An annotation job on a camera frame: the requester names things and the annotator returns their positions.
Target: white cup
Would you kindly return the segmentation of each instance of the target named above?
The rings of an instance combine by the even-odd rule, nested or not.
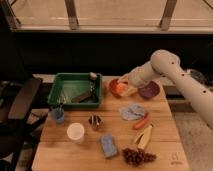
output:
[[[76,144],[84,141],[84,132],[84,126],[81,123],[72,123],[67,128],[68,137]]]

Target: floor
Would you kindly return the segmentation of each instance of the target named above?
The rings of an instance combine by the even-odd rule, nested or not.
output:
[[[184,99],[168,99],[179,130],[190,171],[213,169],[213,132]],[[25,145],[17,171],[25,171],[33,150]]]

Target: grapes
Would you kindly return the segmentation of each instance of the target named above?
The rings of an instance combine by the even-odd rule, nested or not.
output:
[[[156,159],[155,154],[145,153],[145,151],[141,149],[136,151],[130,148],[125,148],[122,150],[122,154],[125,162],[133,166],[139,166],[146,162],[153,162]]]

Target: blue sponge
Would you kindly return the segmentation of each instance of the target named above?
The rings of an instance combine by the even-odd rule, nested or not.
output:
[[[117,148],[113,143],[113,137],[111,135],[101,136],[101,145],[106,158],[113,157],[118,153]]]

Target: chair armrest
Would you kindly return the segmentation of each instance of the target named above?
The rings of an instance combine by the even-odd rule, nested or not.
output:
[[[8,119],[27,119],[42,79],[30,78],[18,92],[8,115]]]

